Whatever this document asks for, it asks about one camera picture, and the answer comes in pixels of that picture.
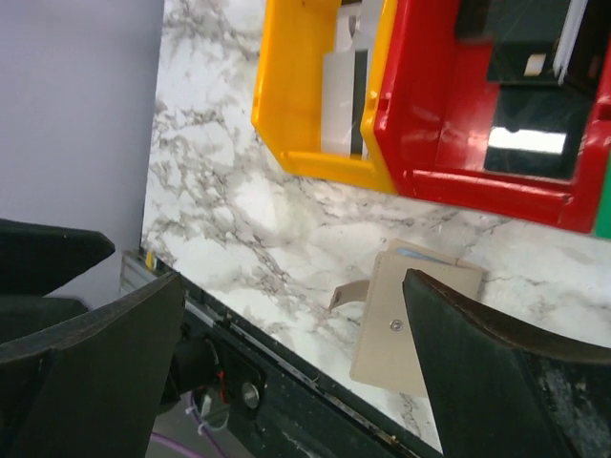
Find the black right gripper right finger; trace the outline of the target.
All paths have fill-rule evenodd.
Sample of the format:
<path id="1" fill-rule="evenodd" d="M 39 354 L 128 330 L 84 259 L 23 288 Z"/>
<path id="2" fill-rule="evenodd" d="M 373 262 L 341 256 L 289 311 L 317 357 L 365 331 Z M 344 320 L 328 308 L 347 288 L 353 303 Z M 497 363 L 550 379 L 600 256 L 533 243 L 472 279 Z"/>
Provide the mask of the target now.
<path id="1" fill-rule="evenodd" d="M 607 457 L 610 350 L 410 269 L 403 294 L 447 457 Z"/>

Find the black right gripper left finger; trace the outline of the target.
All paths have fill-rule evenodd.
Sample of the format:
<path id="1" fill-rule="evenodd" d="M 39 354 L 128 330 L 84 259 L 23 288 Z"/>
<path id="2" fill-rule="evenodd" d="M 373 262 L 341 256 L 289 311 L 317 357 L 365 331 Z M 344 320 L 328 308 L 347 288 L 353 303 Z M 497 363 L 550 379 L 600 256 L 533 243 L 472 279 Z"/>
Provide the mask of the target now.
<path id="1" fill-rule="evenodd" d="M 3 343 L 2 456 L 144 456 L 183 313 L 180 277 L 165 274 Z"/>

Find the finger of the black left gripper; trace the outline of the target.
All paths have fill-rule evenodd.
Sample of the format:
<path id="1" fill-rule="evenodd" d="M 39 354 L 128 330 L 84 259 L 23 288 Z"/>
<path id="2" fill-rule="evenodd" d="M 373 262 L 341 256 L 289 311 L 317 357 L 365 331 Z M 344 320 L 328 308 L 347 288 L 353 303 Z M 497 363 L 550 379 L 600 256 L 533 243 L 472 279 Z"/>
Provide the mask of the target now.
<path id="1" fill-rule="evenodd" d="M 1 293 L 45 296 L 109 258 L 102 233 L 1 220 Z"/>

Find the silver card with magstripe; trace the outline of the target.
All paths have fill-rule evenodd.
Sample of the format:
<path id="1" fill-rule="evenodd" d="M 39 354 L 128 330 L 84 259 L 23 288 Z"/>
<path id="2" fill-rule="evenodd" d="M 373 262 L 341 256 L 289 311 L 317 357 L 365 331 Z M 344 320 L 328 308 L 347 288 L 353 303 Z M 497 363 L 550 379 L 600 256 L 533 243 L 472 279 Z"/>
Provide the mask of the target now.
<path id="1" fill-rule="evenodd" d="M 321 150 L 366 159 L 360 126 L 369 75 L 367 49 L 325 55 L 321 110 Z"/>

